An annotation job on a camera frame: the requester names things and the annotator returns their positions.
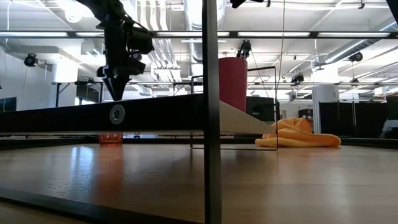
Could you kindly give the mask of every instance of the ceiling light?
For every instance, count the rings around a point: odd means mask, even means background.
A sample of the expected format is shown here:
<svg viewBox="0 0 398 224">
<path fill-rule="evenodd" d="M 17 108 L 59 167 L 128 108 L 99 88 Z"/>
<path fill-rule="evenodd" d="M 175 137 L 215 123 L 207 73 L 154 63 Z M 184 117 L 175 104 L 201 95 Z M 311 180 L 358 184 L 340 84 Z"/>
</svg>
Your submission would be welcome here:
<svg viewBox="0 0 398 224">
<path fill-rule="evenodd" d="M 318 37 L 388 37 L 389 32 L 320 32 Z"/>
<path fill-rule="evenodd" d="M 228 37 L 229 32 L 217 32 L 218 37 Z M 185 32 L 157 32 L 157 37 L 201 37 L 200 31 L 185 31 Z"/>
<path fill-rule="evenodd" d="M 66 32 L 0 32 L 0 37 L 68 37 Z"/>
<path fill-rule="evenodd" d="M 104 32 L 77 32 L 78 37 L 104 37 Z"/>
<path fill-rule="evenodd" d="M 238 37 L 308 37 L 309 32 L 238 32 Z"/>
<path fill-rule="evenodd" d="M 201 39 L 188 39 L 188 40 L 181 40 L 183 44 L 201 44 Z M 226 40 L 218 40 L 218 43 L 225 44 Z"/>
</svg>

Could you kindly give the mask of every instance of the wooden table surface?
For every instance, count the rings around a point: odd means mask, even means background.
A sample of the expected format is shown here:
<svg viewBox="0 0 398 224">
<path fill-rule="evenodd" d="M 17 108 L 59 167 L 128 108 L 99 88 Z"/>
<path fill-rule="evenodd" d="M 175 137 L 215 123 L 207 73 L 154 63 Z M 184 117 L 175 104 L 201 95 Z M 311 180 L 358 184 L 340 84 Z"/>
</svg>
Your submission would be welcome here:
<svg viewBox="0 0 398 224">
<path fill-rule="evenodd" d="M 398 151 L 222 150 L 223 223 L 396 223 Z M 203 222 L 203 150 L 179 145 L 0 151 L 0 187 Z"/>
</svg>

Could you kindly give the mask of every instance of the black bar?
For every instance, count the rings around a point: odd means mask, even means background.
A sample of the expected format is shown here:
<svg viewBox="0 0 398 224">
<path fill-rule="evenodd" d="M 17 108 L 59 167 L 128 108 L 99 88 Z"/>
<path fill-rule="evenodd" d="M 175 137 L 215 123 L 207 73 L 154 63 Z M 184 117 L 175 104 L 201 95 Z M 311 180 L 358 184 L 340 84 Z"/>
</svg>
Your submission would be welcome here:
<svg viewBox="0 0 398 224">
<path fill-rule="evenodd" d="M 102 103 L 104 100 L 104 83 L 101 83 L 101 88 L 99 90 L 99 100 L 98 102 Z"/>
<path fill-rule="evenodd" d="M 398 2 L 397 0 L 386 0 L 388 6 L 390 7 L 390 10 L 392 12 L 392 15 L 394 16 L 394 19 L 398 23 Z"/>
<path fill-rule="evenodd" d="M 119 124 L 111 119 L 111 110 L 116 105 L 122 106 L 125 114 Z M 203 110 L 204 96 L 194 94 L 15 111 L 1 114 L 0 133 L 189 132 L 203 130 L 207 121 Z"/>
<path fill-rule="evenodd" d="M 202 3 L 205 223 L 220 224 L 222 214 L 217 4 L 214 0 L 202 0 Z"/>
<path fill-rule="evenodd" d="M 341 138 L 341 145 L 398 149 L 398 139 Z"/>
<path fill-rule="evenodd" d="M 268 67 L 261 67 L 261 68 L 250 68 L 248 69 L 248 72 L 253 72 L 253 71 L 261 71 L 261 70 L 268 70 L 268 69 L 275 69 L 275 66 L 268 66 Z"/>
<path fill-rule="evenodd" d="M 55 99 L 55 107 L 58 107 L 58 103 L 60 101 L 60 83 L 57 83 L 57 97 Z"/>
<path fill-rule="evenodd" d="M 0 188 L 0 202 L 89 223 L 195 223 Z"/>
</svg>

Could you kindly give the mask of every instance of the yellow towel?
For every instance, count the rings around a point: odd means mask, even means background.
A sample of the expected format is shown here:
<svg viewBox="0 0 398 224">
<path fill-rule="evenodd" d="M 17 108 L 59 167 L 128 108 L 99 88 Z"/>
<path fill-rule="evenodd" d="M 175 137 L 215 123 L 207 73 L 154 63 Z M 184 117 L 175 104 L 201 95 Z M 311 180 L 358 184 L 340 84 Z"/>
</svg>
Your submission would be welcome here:
<svg viewBox="0 0 398 224">
<path fill-rule="evenodd" d="M 312 134 L 306 119 L 289 118 L 278 121 L 278 140 L 282 147 L 339 147 L 341 140 L 332 134 Z M 263 147 L 276 147 L 276 134 L 265 134 L 256 144 Z"/>
</svg>

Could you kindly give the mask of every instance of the wall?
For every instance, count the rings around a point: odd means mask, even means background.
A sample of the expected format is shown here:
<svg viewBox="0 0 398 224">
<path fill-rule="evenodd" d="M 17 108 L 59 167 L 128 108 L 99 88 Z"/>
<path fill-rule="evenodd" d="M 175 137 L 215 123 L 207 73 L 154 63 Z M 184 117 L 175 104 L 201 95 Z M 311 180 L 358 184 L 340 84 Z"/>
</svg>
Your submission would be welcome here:
<svg viewBox="0 0 398 224">
<path fill-rule="evenodd" d="M 17 110 L 48 108 L 52 72 L 28 68 L 21 59 L 8 55 L 0 47 L 0 98 L 17 97 Z"/>
<path fill-rule="evenodd" d="M 286 111 L 286 118 L 298 118 L 299 110 L 311 108 L 312 102 L 302 103 L 302 102 L 289 102 L 289 103 L 280 103 L 280 110 Z"/>
</svg>

